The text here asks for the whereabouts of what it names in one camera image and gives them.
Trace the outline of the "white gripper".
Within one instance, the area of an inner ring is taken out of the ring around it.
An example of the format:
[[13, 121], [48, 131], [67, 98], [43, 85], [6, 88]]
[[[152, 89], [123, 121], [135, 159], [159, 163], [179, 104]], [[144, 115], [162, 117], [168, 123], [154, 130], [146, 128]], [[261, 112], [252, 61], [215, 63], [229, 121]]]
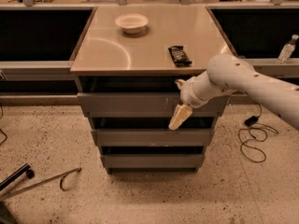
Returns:
[[183, 80], [176, 79], [175, 83], [180, 89], [180, 100], [184, 105], [177, 105], [168, 128], [176, 130], [192, 114], [193, 108], [199, 108], [207, 103], [207, 100], [199, 97], [199, 82], [194, 77]]

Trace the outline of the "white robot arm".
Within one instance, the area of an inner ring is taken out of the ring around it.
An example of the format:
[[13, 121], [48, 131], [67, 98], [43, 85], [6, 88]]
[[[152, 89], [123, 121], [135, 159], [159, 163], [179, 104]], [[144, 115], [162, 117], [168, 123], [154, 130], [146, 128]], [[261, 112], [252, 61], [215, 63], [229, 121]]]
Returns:
[[245, 93], [273, 114], [299, 129], [299, 87], [256, 72], [253, 66], [230, 54], [218, 54], [204, 73], [188, 80], [176, 81], [180, 89], [181, 105], [175, 108], [168, 128], [176, 130], [193, 112], [209, 100]]

